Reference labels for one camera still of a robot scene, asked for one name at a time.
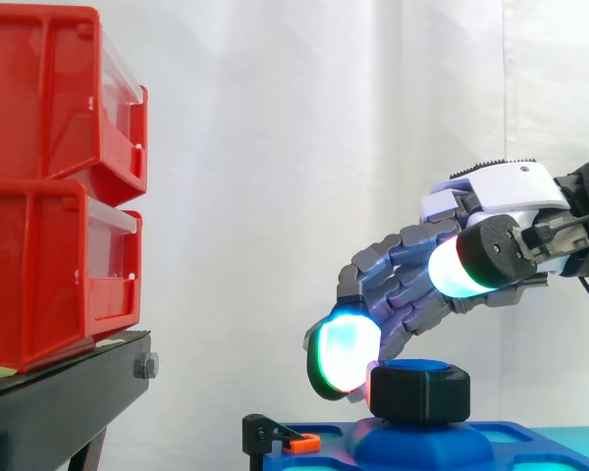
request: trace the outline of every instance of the stacked red bins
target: stacked red bins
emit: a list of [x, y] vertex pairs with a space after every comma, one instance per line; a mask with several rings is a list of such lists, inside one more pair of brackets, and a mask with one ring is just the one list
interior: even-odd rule
[[139, 321], [146, 100], [95, 10], [0, 4], [0, 366]]

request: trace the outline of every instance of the robotic hand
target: robotic hand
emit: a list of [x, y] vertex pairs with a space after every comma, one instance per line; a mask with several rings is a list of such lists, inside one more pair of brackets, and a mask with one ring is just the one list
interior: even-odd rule
[[589, 293], [589, 163], [556, 179], [534, 161], [478, 164], [422, 197], [421, 221], [339, 274], [336, 305], [303, 344], [322, 397], [359, 391], [371, 361], [395, 358], [451, 312], [516, 304], [548, 273]]

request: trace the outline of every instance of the metal bolt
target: metal bolt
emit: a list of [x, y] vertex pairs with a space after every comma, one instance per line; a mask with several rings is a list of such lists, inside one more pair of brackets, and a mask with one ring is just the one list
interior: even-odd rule
[[154, 352], [143, 353], [139, 359], [139, 377], [152, 380], [159, 372], [159, 355]]

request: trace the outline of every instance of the white backdrop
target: white backdrop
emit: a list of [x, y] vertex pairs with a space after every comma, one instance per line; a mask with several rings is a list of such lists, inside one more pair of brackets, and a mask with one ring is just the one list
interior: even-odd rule
[[[339, 269], [476, 161], [589, 160], [589, 0], [91, 4], [150, 93], [149, 189], [129, 206], [144, 216], [140, 326], [161, 358], [101, 471], [245, 469], [250, 412], [361, 417], [305, 377], [302, 335]], [[405, 356], [467, 370], [474, 419], [589, 424], [576, 280], [450, 316]]]

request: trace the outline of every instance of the blue plastic base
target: blue plastic base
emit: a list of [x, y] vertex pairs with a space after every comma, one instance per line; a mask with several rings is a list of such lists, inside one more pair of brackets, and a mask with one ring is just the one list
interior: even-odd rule
[[541, 429], [510, 422], [394, 427], [355, 423], [290, 424], [321, 436], [317, 453], [288, 455], [275, 446], [265, 471], [589, 471], [589, 428]]

